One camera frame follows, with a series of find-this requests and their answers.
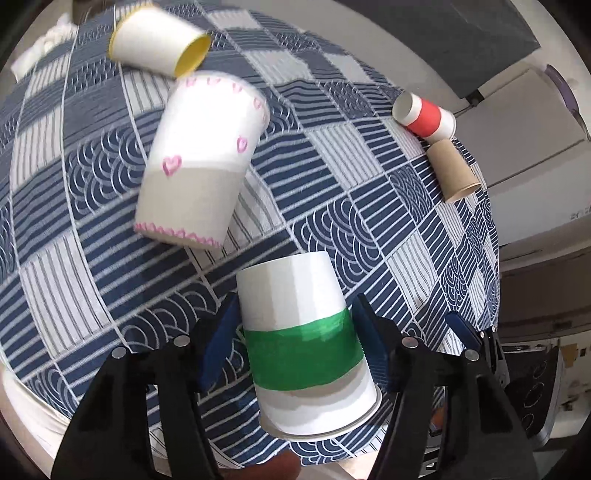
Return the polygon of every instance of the blue patterned tablecloth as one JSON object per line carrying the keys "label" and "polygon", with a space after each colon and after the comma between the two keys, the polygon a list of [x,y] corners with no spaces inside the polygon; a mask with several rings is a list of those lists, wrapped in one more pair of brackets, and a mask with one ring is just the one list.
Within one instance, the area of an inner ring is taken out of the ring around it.
{"label": "blue patterned tablecloth", "polygon": [[[195,251],[132,230],[172,81],[106,58],[129,6],[82,25],[17,84],[0,109],[0,351],[25,385],[71,416],[113,348],[159,348],[215,311],[237,270],[297,252],[327,251],[348,301],[365,293],[378,314],[434,349],[461,349],[443,321],[449,310],[481,328],[496,321],[488,195],[442,203],[426,145],[391,117],[398,88],[340,47],[266,15],[160,3],[210,32],[200,68],[259,88],[271,123],[223,251]],[[286,448],[304,464],[375,450],[391,411],[385,400],[366,426],[324,442],[271,437],[258,424],[240,330],[200,404],[217,457],[241,465]],[[148,414],[164,454],[154,388]]]}

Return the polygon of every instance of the cup with pink hearts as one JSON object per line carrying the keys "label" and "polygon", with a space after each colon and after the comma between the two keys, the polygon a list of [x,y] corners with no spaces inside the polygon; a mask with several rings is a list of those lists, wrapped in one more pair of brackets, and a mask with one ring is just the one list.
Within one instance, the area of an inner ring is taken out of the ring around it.
{"label": "cup with pink hearts", "polygon": [[240,78],[200,71],[179,79],[150,150],[135,231],[171,244],[221,248],[270,117],[264,95]]}

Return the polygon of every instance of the cup with green stripe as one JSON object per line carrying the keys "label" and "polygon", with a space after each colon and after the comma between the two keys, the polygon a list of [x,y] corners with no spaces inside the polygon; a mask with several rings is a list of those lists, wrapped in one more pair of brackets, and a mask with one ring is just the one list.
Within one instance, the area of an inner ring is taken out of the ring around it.
{"label": "cup with green stripe", "polygon": [[236,275],[261,426],[313,442],[364,424],[381,402],[326,252]]}

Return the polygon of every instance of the cup with red stripe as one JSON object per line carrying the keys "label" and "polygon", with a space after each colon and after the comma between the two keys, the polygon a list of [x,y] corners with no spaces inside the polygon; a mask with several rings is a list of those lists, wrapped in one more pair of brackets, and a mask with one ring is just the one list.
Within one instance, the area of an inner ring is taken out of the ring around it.
{"label": "cup with red stripe", "polygon": [[414,93],[404,92],[396,98],[392,116],[430,144],[449,139],[456,132],[456,117],[453,113]]}

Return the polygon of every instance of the paper cup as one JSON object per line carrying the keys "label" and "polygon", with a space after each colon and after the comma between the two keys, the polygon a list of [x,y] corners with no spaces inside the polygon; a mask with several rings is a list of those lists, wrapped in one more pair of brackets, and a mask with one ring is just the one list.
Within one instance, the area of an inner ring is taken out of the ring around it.
{"label": "paper cup", "polygon": [[456,133],[453,113],[420,98],[414,93],[400,94],[392,107],[392,116],[411,132],[434,144]]}
{"label": "paper cup", "polygon": [[207,71],[178,80],[150,149],[134,229],[221,248],[269,119],[264,96],[244,80]]}
{"label": "paper cup", "polygon": [[328,254],[255,265],[236,282],[262,428],[313,442],[369,420],[381,393]]}
{"label": "paper cup", "polygon": [[456,202],[481,187],[480,181],[451,140],[440,140],[427,149],[446,203]]}
{"label": "paper cup", "polygon": [[180,77],[201,64],[210,45],[204,30],[148,4],[120,20],[108,55],[140,69]]}

